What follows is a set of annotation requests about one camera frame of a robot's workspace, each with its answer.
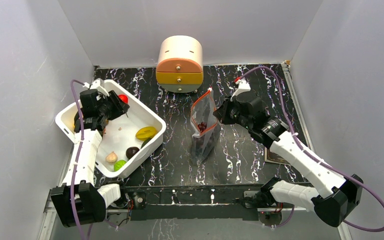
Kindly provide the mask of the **clear zip top bag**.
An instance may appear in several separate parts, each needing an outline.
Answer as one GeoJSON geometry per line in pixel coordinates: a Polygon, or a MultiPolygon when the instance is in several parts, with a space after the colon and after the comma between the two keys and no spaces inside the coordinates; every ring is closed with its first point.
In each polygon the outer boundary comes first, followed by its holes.
{"type": "Polygon", "coordinates": [[[201,165],[215,147],[220,136],[220,122],[214,116],[217,110],[211,87],[200,96],[190,109],[190,124],[194,133],[190,148],[191,162],[201,165]]]}

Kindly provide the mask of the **red grape bunch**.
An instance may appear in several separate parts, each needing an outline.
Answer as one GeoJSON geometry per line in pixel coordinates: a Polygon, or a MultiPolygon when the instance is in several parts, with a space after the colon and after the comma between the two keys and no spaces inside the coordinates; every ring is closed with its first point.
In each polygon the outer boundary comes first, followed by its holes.
{"type": "Polygon", "coordinates": [[[204,134],[204,131],[208,128],[208,123],[202,121],[197,125],[200,135],[193,137],[193,154],[195,157],[202,155],[206,148],[206,134],[204,134]]]}

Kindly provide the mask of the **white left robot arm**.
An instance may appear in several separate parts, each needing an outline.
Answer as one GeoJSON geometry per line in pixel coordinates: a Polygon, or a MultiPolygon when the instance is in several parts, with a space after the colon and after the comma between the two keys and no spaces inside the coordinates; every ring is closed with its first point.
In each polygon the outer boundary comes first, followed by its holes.
{"type": "Polygon", "coordinates": [[[124,208],[129,194],[119,184],[99,188],[94,184],[98,148],[109,121],[127,113],[129,105],[115,91],[107,94],[87,89],[79,94],[74,120],[74,149],[67,173],[50,198],[64,227],[102,222],[107,208],[113,204],[124,208]]]}

